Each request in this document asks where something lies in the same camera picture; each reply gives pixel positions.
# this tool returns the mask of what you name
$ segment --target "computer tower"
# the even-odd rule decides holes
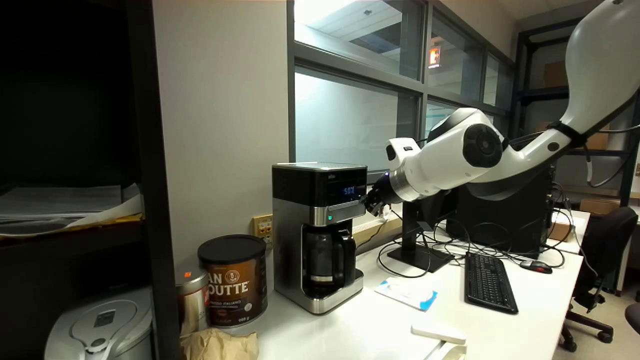
[[[555,166],[545,167],[519,191],[504,200],[484,200],[473,196],[466,186],[459,186],[453,216],[465,226],[471,241],[528,258],[537,259],[547,240],[553,210]],[[447,232],[464,238],[457,222],[447,222]]]

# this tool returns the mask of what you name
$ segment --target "rice cooker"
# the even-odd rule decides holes
[[[143,288],[62,314],[45,360],[152,360],[151,290]]]

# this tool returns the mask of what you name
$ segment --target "coffee maker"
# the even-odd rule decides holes
[[[281,163],[271,169],[275,289],[313,314],[362,290],[352,219],[363,215],[367,167]]]

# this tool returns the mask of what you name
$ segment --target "black keyboard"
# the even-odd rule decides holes
[[[465,300],[488,309],[517,314],[509,278],[500,259],[467,253],[465,258]]]

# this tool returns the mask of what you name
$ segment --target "metal tin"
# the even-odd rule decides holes
[[[226,235],[198,248],[200,266],[209,273],[209,323],[233,327],[248,323],[267,308],[266,244],[251,235]]]
[[[175,289],[181,336],[209,327],[208,287],[209,276],[195,261],[176,268]]]

